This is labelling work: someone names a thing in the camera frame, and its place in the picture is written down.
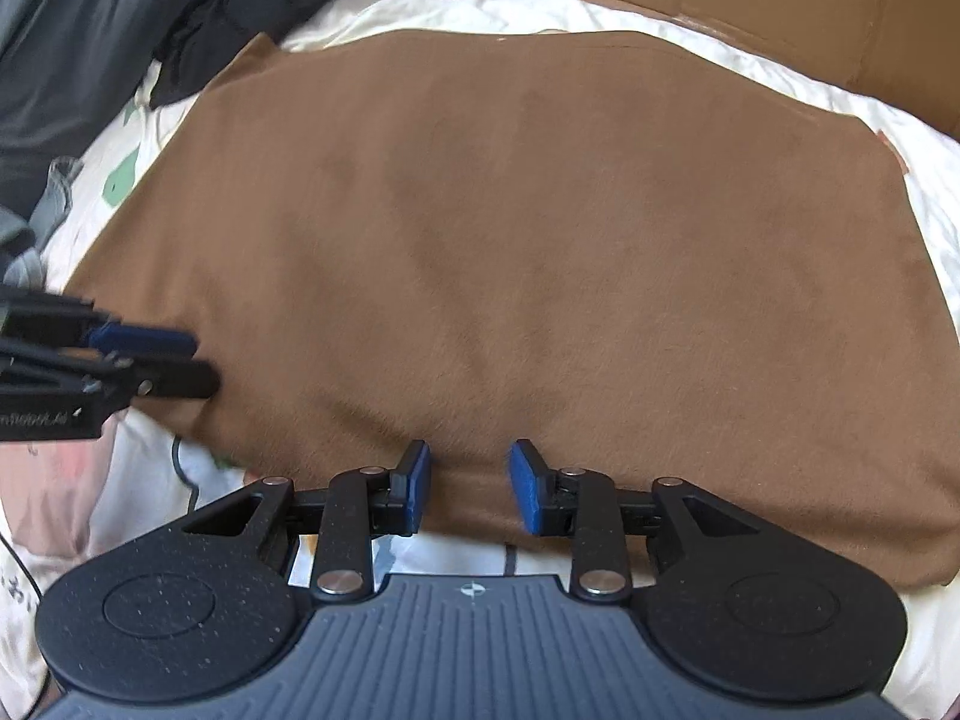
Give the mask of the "brown printed t-shirt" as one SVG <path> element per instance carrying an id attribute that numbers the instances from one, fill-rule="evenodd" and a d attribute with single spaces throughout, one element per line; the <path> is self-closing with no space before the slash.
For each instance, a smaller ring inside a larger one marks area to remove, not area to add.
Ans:
<path id="1" fill-rule="evenodd" d="M 900 164 L 654 37 L 257 39 L 67 288 L 195 333 L 220 393 L 148 413 L 252 472 L 428 442 L 435 532 L 523 538 L 527 437 L 957 575 L 958 340 Z"/>

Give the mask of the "grey garment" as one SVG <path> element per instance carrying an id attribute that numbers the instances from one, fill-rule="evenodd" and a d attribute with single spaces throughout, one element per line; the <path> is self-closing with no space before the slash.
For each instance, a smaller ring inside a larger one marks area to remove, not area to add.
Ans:
<path id="1" fill-rule="evenodd" d="M 71 186 L 83 163 L 64 156 L 50 163 L 46 187 L 27 220 L 2 208 L 2 284 L 41 289 L 46 282 L 43 250 L 73 206 Z"/>

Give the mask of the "dark grey pillow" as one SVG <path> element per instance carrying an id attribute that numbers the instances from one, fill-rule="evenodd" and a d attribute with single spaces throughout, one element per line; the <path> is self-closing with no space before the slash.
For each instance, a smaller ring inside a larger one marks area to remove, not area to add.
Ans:
<path id="1" fill-rule="evenodd" d="M 195 0 L 2 0 L 2 205 L 26 218 L 139 86 Z"/>

